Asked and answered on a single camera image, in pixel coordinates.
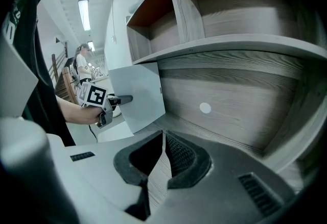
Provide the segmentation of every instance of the ceiling light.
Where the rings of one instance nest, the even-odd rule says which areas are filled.
[[[87,45],[88,45],[88,47],[90,47],[92,49],[92,52],[95,51],[94,45],[93,45],[93,42],[92,41],[87,42]]]
[[[88,0],[78,0],[78,8],[80,9],[80,15],[84,30],[91,30],[90,21],[88,18]]]

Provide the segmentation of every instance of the wooden railing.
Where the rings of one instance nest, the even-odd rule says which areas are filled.
[[[60,67],[60,65],[62,64],[62,62],[68,58],[68,54],[67,54],[67,43],[65,43],[65,49],[59,54],[59,56],[56,58],[55,54],[51,55],[52,58],[52,65],[50,67],[50,69],[48,70],[51,80],[53,80],[53,78],[55,78],[56,83],[59,80],[59,76],[58,76],[58,68]]]

